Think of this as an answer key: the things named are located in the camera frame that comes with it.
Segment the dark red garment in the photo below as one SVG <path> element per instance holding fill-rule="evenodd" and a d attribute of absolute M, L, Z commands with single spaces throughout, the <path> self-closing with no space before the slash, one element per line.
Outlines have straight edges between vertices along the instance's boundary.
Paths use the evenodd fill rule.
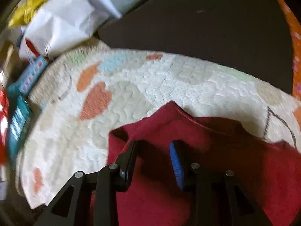
<path fill-rule="evenodd" d="M 150 117 L 109 133 L 108 162 L 140 140 L 129 191 L 117 195 L 121 225 L 181 225 L 187 197 L 176 185 L 169 144 L 183 140 L 192 158 L 210 171 L 233 171 L 273 225 L 291 225 L 300 211 L 300 153 L 285 141 L 266 143 L 240 122 L 192 117 L 168 102 Z"/>

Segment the teal box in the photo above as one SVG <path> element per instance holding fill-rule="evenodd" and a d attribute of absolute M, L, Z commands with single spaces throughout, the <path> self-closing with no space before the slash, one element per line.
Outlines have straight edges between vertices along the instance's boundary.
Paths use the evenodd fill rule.
<path fill-rule="evenodd" d="M 8 128 L 8 154 L 12 168 L 16 166 L 16 160 L 21 147 L 27 137 L 31 122 L 32 110 L 24 95 L 19 90 L 19 84 L 14 83 L 7 88 L 9 111 L 12 114 Z"/>

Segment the heart patterned quilted mat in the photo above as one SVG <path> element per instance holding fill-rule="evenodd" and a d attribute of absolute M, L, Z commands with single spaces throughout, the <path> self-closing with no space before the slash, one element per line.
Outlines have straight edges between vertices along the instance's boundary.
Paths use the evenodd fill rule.
<path fill-rule="evenodd" d="M 169 101 L 192 116 L 238 120 L 254 136 L 300 149 L 300 100 L 236 69 L 187 56 L 113 50 L 100 42 L 71 50 L 29 94 L 33 126 L 18 155 L 16 189 L 34 209 L 76 172 L 107 162 L 109 132 L 151 116 Z"/>

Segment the red white packet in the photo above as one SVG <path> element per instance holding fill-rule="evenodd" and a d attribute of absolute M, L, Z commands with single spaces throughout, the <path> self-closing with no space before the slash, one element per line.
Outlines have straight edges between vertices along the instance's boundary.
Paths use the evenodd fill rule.
<path fill-rule="evenodd" d="M 9 101 L 3 88 L 0 93 L 0 164 L 4 165 L 6 162 L 6 132 L 8 128 L 8 111 Z"/>

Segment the light blue patterned box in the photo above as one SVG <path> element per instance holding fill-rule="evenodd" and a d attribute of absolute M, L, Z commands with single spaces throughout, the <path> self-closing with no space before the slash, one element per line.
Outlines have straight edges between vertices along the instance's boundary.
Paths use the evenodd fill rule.
<path fill-rule="evenodd" d="M 26 68 L 19 80 L 18 90 L 20 93 L 29 94 L 48 64 L 48 60 L 40 56 Z"/>

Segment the dark brown cushion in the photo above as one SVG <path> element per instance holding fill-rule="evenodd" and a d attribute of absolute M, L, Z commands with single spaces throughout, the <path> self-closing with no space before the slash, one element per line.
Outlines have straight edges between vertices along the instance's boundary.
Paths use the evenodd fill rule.
<path fill-rule="evenodd" d="M 277 0 L 147 0 L 98 34 L 112 48 L 207 60 L 292 93 L 292 39 Z"/>

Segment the orange floral fabric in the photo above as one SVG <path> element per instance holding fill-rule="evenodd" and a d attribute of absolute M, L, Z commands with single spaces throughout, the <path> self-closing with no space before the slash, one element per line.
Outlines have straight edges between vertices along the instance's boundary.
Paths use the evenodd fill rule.
<path fill-rule="evenodd" d="M 301 71 L 300 71 L 300 33 L 301 27 L 297 18 L 292 10 L 288 7 L 284 0 L 277 0 L 282 12 L 285 15 L 286 22 L 288 23 L 290 35 L 292 39 L 293 48 L 293 84 L 292 84 L 292 96 L 300 100 L 300 84 L 301 84 Z"/>

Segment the yellow packet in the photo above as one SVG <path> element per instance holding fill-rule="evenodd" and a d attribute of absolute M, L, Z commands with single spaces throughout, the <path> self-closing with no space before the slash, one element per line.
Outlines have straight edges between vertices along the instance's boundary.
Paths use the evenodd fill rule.
<path fill-rule="evenodd" d="M 18 6 L 13 12 L 11 18 L 8 21 L 8 27 L 27 26 L 33 17 L 49 0 L 26 0 L 26 2 Z"/>

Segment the white paper bag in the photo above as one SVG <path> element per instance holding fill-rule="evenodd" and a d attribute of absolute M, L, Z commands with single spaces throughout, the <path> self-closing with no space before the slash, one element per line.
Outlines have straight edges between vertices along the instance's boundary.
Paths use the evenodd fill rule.
<path fill-rule="evenodd" d="M 110 0 L 49 0 L 27 26 L 19 57 L 55 58 L 90 39 L 108 19 L 120 17 Z"/>

